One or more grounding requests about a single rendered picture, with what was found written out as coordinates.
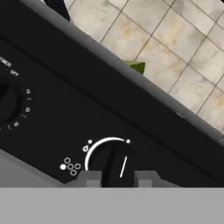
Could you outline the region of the black stove control panel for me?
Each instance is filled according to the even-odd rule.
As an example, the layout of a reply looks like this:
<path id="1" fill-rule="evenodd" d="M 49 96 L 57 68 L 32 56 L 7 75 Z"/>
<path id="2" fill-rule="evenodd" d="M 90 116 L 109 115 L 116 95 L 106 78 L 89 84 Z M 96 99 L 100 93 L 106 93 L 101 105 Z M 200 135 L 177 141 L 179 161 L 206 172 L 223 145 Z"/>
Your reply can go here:
<path id="1" fill-rule="evenodd" d="M 0 83 L 23 97 L 0 125 L 0 187 L 65 187 L 119 142 L 135 171 L 224 187 L 224 136 L 40 0 L 0 0 Z"/>

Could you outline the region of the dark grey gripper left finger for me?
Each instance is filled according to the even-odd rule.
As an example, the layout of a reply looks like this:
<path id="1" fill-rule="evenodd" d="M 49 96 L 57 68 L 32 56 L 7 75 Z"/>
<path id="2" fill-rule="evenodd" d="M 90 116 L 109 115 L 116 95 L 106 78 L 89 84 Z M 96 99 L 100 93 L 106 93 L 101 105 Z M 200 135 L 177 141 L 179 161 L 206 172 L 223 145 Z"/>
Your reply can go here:
<path id="1" fill-rule="evenodd" d="M 65 187 L 100 188 L 102 186 L 101 171 L 82 171 L 76 180 L 65 184 Z"/>

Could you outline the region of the black burner knob white line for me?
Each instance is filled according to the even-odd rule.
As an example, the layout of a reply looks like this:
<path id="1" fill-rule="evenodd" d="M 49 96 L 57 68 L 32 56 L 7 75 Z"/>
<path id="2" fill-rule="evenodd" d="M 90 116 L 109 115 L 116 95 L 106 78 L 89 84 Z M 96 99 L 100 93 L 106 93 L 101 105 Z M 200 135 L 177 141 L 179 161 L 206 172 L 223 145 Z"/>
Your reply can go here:
<path id="1" fill-rule="evenodd" d="M 126 143 L 113 143 L 101 171 L 101 186 L 128 188 L 135 185 L 135 153 Z"/>

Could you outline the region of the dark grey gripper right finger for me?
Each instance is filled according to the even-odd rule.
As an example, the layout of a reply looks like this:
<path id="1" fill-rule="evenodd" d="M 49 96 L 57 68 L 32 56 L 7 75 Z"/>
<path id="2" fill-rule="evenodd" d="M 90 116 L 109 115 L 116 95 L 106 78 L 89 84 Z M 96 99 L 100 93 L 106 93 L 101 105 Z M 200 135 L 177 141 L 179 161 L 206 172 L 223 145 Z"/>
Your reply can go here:
<path id="1" fill-rule="evenodd" d="M 162 179 L 155 171 L 135 171 L 135 187 L 176 188 L 179 186 Z"/>

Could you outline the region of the green leafy vegetable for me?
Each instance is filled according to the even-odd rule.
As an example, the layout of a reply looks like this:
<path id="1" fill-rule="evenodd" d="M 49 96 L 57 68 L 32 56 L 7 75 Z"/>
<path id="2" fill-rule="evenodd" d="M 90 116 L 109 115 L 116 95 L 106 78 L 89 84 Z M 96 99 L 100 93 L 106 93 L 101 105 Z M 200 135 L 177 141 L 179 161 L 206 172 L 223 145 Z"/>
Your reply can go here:
<path id="1" fill-rule="evenodd" d="M 143 61 L 136 61 L 136 60 L 128 61 L 128 60 L 124 60 L 123 63 L 128 65 L 129 67 L 133 68 L 134 70 L 136 70 L 140 74 L 144 74 L 145 63 Z"/>

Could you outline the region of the black timer knob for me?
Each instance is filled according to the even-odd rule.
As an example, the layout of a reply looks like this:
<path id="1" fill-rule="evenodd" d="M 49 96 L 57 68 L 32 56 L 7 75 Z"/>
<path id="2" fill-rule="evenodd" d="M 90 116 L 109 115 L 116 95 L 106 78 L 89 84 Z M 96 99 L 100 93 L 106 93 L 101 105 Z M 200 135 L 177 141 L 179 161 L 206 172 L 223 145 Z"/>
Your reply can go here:
<path id="1" fill-rule="evenodd" d="M 22 101 L 23 97 L 16 86 L 0 83 L 0 125 L 12 121 L 19 114 Z"/>

